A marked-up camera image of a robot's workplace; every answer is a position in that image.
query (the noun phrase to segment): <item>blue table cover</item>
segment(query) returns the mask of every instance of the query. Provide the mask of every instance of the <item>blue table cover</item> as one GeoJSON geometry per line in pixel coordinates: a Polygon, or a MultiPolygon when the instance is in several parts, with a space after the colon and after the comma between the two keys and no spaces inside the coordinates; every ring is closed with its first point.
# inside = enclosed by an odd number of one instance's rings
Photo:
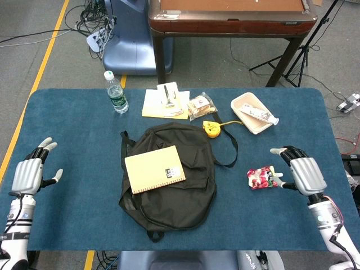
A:
{"type": "MultiPolygon", "coordinates": [[[[44,89],[35,92],[26,108],[20,137],[0,194],[0,221],[13,197],[8,196],[16,165],[44,138],[58,142],[44,165],[44,178],[64,169],[61,181],[36,194],[37,207],[29,250],[325,250],[307,198],[281,188],[251,190],[247,171],[274,165],[292,181],[289,168],[269,149],[294,145],[314,157],[338,204],[345,226],[360,247],[360,218],[351,196],[323,98],[309,88],[191,89],[191,98],[206,92],[225,122],[238,119],[232,99],[253,92],[279,117],[258,135],[246,127],[227,126],[239,144],[234,168],[216,167],[217,195],[204,224],[189,231],[166,232],[157,244],[119,207],[122,174],[120,132],[138,140],[152,126],[169,119],[141,116],[144,89],[126,89],[130,108],[116,113],[104,89],[44,89]]],[[[191,124],[201,126],[210,115],[191,124]]],[[[189,120],[178,120],[190,124],[189,120]]],[[[235,151],[225,134],[211,140],[217,159],[229,163],[235,151]]]]}

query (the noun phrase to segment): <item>yellow floor line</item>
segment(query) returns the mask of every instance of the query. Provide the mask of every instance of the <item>yellow floor line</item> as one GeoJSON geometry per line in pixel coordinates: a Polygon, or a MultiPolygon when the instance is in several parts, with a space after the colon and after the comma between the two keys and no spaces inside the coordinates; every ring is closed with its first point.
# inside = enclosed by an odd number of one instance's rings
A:
{"type": "Polygon", "coordinates": [[[94,261],[94,255],[95,255],[94,250],[88,250],[88,254],[86,255],[84,270],[92,269],[92,262],[94,261]]]}
{"type": "MultiPolygon", "coordinates": [[[[126,79],[127,79],[126,75],[121,76],[120,84],[121,84],[121,87],[123,87],[123,88],[125,88],[125,86],[126,86],[126,79]]],[[[92,269],[92,263],[94,261],[94,254],[95,254],[94,250],[88,250],[88,254],[86,255],[84,270],[92,269]]]]}
{"type": "MultiPolygon", "coordinates": [[[[69,3],[69,0],[65,0],[64,1],[64,4],[62,5],[62,9],[60,11],[60,14],[58,16],[58,19],[57,19],[57,23],[55,25],[55,28],[54,30],[59,30],[60,28],[60,25],[61,25],[61,22],[64,18],[64,14],[65,14],[65,11],[66,11],[66,8],[68,6],[68,3],[69,3]]],[[[46,53],[44,55],[44,58],[43,58],[43,61],[41,62],[41,66],[39,68],[39,71],[38,71],[38,75],[36,76],[35,78],[35,82],[33,84],[33,87],[31,88],[31,91],[30,91],[30,94],[29,94],[29,97],[28,97],[28,100],[26,101],[26,104],[25,104],[25,107],[22,111],[22,114],[20,116],[20,119],[19,119],[19,122],[17,123],[17,126],[15,128],[15,131],[14,131],[14,134],[11,138],[11,141],[10,141],[10,144],[9,144],[9,147],[5,153],[5,157],[4,157],[4,160],[2,161],[2,164],[1,164],[1,167],[0,167],[0,184],[2,183],[3,181],[3,178],[4,178],[4,175],[5,175],[5,171],[6,171],[6,168],[9,164],[9,161],[10,161],[10,158],[11,158],[11,155],[12,155],[12,152],[14,151],[14,148],[15,148],[15,144],[16,144],[16,141],[19,137],[19,133],[20,133],[20,129],[21,129],[21,125],[23,124],[23,119],[24,119],[24,114],[25,114],[25,109],[26,109],[26,106],[28,104],[28,101],[29,101],[29,98],[30,96],[32,95],[32,93],[34,93],[37,89],[38,89],[38,86],[39,86],[39,83],[40,83],[40,80],[41,80],[41,77],[44,73],[44,69],[46,67],[46,64],[47,64],[47,61],[50,57],[50,53],[51,53],[51,50],[52,50],[52,47],[54,46],[54,43],[55,43],[55,39],[54,38],[56,35],[57,35],[57,31],[54,31],[52,33],[52,39],[50,39],[50,42],[49,42],[49,45],[47,46],[47,50],[46,50],[46,53]]]]}

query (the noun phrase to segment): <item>white food container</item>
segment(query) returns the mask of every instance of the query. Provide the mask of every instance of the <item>white food container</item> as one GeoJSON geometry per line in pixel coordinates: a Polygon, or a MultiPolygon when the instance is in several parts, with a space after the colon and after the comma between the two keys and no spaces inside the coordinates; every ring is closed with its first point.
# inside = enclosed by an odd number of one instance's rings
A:
{"type": "Polygon", "coordinates": [[[256,118],[240,111],[240,108],[245,103],[247,103],[255,108],[259,108],[264,111],[267,111],[270,114],[271,114],[271,112],[256,97],[256,95],[254,95],[253,93],[250,93],[250,92],[242,94],[241,96],[238,96],[237,98],[235,98],[231,101],[230,106],[231,106],[232,110],[237,115],[237,117],[240,118],[240,120],[244,123],[244,125],[248,128],[248,130],[251,133],[258,134],[261,131],[264,131],[265,129],[267,129],[268,127],[270,127],[272,125],[272,123],[266,123],[264,121],[258,120],[256,118]]]}

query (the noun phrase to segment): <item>backpack strap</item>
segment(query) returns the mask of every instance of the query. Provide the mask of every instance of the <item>backpack strap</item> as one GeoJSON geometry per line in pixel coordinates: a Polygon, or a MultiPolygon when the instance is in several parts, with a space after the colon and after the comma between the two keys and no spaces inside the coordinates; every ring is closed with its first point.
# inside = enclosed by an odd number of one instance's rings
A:
{"type": "MultiPolygon", "coordinates": [[[[217,112],[214,112],[213,113],[213,118],[215,119],[216,122],[218,122],[219,124],[222,123],[219,115],[217,112]]],[[[236,163],[236,160],[237,160],[237,150],[239,149],[239,146],[237,144],[237,141],[236,139],[234,138],[234,136],[225,129],[225,127],[222,125],[220,126],[220,128],[222,129],[222,131],[225,132],[225,134],[231,139],[231,143],[232,143],[232,146],[235,148],[236,150],[236,157],[234,159],[234,161],[230,164],[227,164],[227,165],[224,165],[224,164],[221,164],[217,159],[214,160],[214,163],[217,164],[217,165],[220,165],[220,166],[224,166],[224,167],[228,167],[228,168],[231,168],[231,167],[234,167],[235,163],[236,163]]]]}
{"type": "Polygon", "coordinates": [[[146,231],[147,236],[150,238],[150,240],[154,243],[159,242],[161,239],[163,239],[165,233],[164,232],[153,232],[153,231],[146,231]]]}
{"type": "Polygon", "coordinates": [[[127,157],[128,145],[133,147],[136,141],[129,138],[129,134],[126,130],[121,132],[120,135],[123,138],[121,141],[121,167],[125,170],[125,158],[127,157]]]}

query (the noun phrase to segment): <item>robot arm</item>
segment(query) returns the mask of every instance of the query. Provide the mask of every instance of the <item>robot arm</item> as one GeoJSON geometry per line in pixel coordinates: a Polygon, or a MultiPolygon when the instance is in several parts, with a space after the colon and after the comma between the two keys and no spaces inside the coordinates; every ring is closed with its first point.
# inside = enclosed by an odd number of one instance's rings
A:
{"type": "Polygon", "coordinates": [[[290,167],[295,183],[286,183],[277,177],[272,179],[283,188],[298,190],[309,198],[312,212],[324,242],[333,253],[343,254],[347,262],[333,265],[329,270],[360,268],[360,253],[344,227],[344,218],[333,200],[323,195],[326,182],[316,161],[303,150],[293,146],[273,148],[271,153],[280,155],[290,167]]]}
{"type": "Polygon", "coordinates": [[[49,179],[42,179],[43,164],[48,153],[57,146],[46,138],[25,160],[19,162],[9,195],[16,197],[11,203],[6,228],[0,234],[0,270],[27,270],[26,255],[33,213],[36,206],[34,195],[41,188],[57,183],[62,169],[49,179]]]}

